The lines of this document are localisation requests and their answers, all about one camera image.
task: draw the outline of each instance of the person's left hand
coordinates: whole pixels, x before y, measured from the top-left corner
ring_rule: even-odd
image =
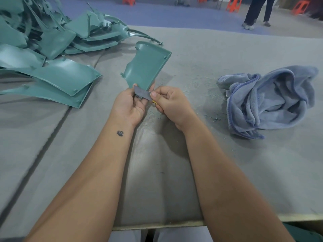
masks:
[[[155,83],[153,83],[149,91],[153,91]],[[147,99],[140,99],[134,97],[135,89],[128,88],[121,92],[115,99],[113,107],[111,109],[110,117],[115,118],[118,121],[125,120],[129,122],[134,128],[142,120],[146,111]]]

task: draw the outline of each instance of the forearm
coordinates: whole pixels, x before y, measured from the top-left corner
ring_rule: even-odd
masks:
[[[196,118],[184,131],[201,209],[213,240],[293,241],[243,172]]]
[[[26,241],[104,241],[110,236],[133,127],[109,119]]]

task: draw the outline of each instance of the sneaker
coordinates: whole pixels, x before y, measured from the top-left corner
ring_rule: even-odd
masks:
[[[250,30],[250,31],[252,31],[255,27],[254,27],[253,25],[246,25],[244,28],[245,28],[246,30]]]

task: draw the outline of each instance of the blue cloth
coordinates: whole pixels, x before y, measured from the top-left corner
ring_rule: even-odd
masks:
[[[295,126],[314,106],[311,81],[318,74],[312,66],[289,66],[268,74],[234,74],[219,78],[227,90],[230,132],[248,139],[264,138],[257,129]]]

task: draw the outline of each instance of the purple floor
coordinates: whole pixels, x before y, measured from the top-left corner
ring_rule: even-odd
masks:
[[[122,5],[121,0],[61,0],[64,13],[72,19],[81,15],[88,9],[87,2],[92,7],[106,14],[116,16],[128,25],[173,27],[173,28],[199,28],[240,33],[250,33],[241,27],[243,19],[236,13],[212,8],[182,7],[166,5],[158,1],[151,3],[138,0],[135,6]],[[253,34],[269,35],[262,27],[252,31]]]

